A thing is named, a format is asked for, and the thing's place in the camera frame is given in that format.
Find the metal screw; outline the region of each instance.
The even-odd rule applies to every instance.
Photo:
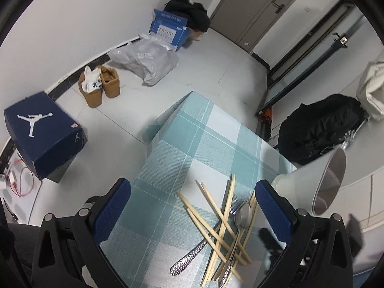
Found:
[[[339,215],[338,213],[335,213],[333,215],[333,218],[336,220],[336,221],[341,221],[341,215]]]
[[[86,216],[89,213],[89,210],[87,208],[82,208],[79,211],[79,216]]]
[[[299,213],[299,215],[301,215],[301,216],[306,216],[306,215],[308,215],[307,210],[305,210],[305,209],[303,209],[303,208],[299,208],[299,209],[297,209],[297,213]]]
[[[48,214],[45,215],[44,220],[49,222],[50,220],[52,220],[52,218],[53,218],[52,213],[48,213]]]

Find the blue cardboard box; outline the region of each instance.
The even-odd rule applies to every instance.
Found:
[[[4,110],[8,132],[24,162],[39,180],[49,176],[84,147],[83,128],[45,92]]]
[[[177,51],[187,41],[188,35],[191,33],[187,28],[187,19],[158,9],[155,9],[154,13],[155,19],[150,26],[150,31],[162,40],[177,46]]]

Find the silverware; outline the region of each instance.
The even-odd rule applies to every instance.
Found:
[[[235,224],[238,229],[237,237],[236,237],[235,245],[231,251],[231,254],[228,260],[226,261],[226,263],[224,264],[224,268],[218,278],[219,288],[225,285],[225,282],[227,281],[228,276],[231,272],[231,266],[234,261],[234,256],[235,256],[237,244],[239,243],[239,240],[240,240],[239,239],[240,235],[242,234],[241,232],[250,226],[251,221],[252,221],[252,209],[248,202],[244,202],[241,205],[241,208],[239,208],[239,210],[236,211],[236,214],[235,214]]]
[[[244,203],[244,201],[240,197],[234,196],[231,203],[231,209],[229,211],[229,216],[232,217],[235,215],[236,211],[240,208],[240,206]],[[213,227],[214,231],[217,233],[220,229],[221,221],[217,222]],[[192,262],[192,260],[200,253],[201,250],[207,245],[207,240],[204,238],[201,242],[199,242],[190,252],[188,252],[185,256],[183,256],[179,261],[177,261],[169,270],[172,276],[179,275],[183,272],[187,266]]]

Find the white label on box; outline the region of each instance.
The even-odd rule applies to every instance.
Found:
[[[176,35],[176,30],[169,28],[164,25],[159,25],[159,28],[156,32],[156,34],[164,41],[167,41],[168,43],[172,43],[173,38]]]

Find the white bag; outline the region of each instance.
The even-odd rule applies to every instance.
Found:
[[[147,85],[154,85],[178,63],[176,46],[153,34],[140,34],[140,41],[109,51],[108,56],[138,75]]]
[[[356,97],[370,117],[374,120],[384,118],[384,61],[368,63]]]

